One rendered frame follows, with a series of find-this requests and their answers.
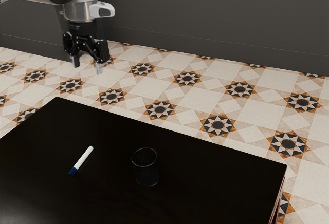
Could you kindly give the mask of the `white marker pen blue cap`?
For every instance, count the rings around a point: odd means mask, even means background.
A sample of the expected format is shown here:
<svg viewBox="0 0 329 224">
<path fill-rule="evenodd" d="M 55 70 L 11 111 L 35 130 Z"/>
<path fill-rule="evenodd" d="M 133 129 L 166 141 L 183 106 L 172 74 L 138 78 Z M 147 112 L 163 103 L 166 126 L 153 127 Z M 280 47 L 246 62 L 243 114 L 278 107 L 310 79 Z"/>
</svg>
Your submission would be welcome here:
<svg viewBox="0 0 329 224">
<path fill-rule="evenodd" d="M 72 177 L 75 175 L 75 173 L 78 171 L 78 169 L 85 162 L 85 160 L 88 158 L 88 156 L 91 154 L 91 152 L 93 150 L 94 150 L 94 147 L 92 145 L 88 147 L 88 149 L 82 154 L 82 156 L 79 158 L 79 160 L 75 163 L 75 165 L 68 172 L 68 176 Z"/>
</svg>

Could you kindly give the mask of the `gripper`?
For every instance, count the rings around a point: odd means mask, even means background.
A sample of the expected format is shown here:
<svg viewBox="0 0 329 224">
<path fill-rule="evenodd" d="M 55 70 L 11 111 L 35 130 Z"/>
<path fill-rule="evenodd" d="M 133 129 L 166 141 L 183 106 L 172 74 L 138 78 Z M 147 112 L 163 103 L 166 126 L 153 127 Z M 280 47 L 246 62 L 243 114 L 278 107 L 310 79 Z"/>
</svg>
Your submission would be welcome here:
<svg viewBox="0 0 329 224">
<path fill-rule="evenodd" d="M 97 74 L 103 73 L 103 66 L 109 60 L 106 39 L 96 39 L 96 21 L 78 23 L 69 21 L 68 32 L 63 34 L 64 51 L 71 55 L 74 68 L 80 66 L 78 53 L 85 51 L 94 59 Z"/>
</svg>

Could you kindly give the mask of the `black mesh pen holder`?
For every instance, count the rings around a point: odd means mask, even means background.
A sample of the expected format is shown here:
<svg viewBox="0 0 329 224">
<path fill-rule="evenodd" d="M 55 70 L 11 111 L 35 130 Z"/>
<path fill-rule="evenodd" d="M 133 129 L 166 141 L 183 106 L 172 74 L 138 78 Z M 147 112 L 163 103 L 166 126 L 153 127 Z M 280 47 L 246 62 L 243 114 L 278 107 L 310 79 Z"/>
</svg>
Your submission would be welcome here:
<svg viewBox="0 0 329 224">
<path fill-rule="evenodd" d="M 136 150 L 131 156 L 136 180 L 141 186 L 152 187 L 160 180 L 158 156 L 154 149 L 144 147 Z"/>
</svg>

